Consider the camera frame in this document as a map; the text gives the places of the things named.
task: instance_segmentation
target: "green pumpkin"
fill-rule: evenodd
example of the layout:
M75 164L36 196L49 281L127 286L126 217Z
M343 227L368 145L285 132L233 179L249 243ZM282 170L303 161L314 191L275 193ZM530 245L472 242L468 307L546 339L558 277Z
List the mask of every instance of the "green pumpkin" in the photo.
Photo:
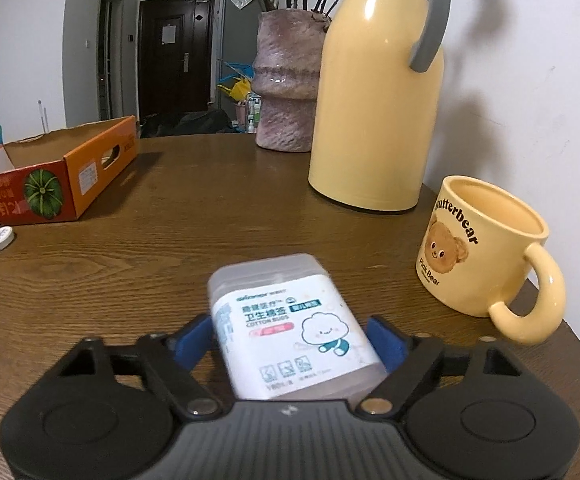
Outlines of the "green pumpkin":
M48 170L34 170L25 179L23 194L30 209L47 220L60 214L63 191L58 177Z

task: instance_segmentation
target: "brown tabletop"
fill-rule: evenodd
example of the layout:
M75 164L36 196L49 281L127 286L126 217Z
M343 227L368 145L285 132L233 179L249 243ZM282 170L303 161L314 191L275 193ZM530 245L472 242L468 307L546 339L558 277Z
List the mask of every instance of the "brown tabletop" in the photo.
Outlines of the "brown tabletop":
M313 254L361 323L383 314L405 332L471 345L497 335L487 319L443 306L415 275L434 202L423 189L406 214L357 212L316 195L308 154L268 152L251 136L142 140L141 153L80 221L18 227L0 253L0 419L79 339L129 344L172 332L208 309L206 283L220 266ZM532 304L529 283L518 311ZM513 346L580 421L580 342L567 324L545 343ZM195 377L229 396L216 353ZM0 479L10 478L0 454ZM580 449L567 476L580 480Z

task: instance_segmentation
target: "plastic container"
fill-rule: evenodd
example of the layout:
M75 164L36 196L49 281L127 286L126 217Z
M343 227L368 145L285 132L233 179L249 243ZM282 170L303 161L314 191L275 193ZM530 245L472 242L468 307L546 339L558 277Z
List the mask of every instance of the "plastic container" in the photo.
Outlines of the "plastic container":
M212 320L239 399L347 399L387 376L326 270L309 254L221 267Z

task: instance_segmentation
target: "yellow thermos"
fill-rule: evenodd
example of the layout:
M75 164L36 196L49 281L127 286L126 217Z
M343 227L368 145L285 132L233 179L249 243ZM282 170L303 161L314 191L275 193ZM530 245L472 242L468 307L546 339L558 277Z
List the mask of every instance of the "yellow thermos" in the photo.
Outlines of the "yellow thermos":
M379 211L417 204L449 10L450 0L343 0L321 62L309 176L318 192Z

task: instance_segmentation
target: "dark brown door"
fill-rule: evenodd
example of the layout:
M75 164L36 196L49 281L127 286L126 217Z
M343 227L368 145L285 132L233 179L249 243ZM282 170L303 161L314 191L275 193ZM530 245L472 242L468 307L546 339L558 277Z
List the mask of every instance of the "dark brown door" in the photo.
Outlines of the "dark brown door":
M140 116L208 109L214 0L140 3Z

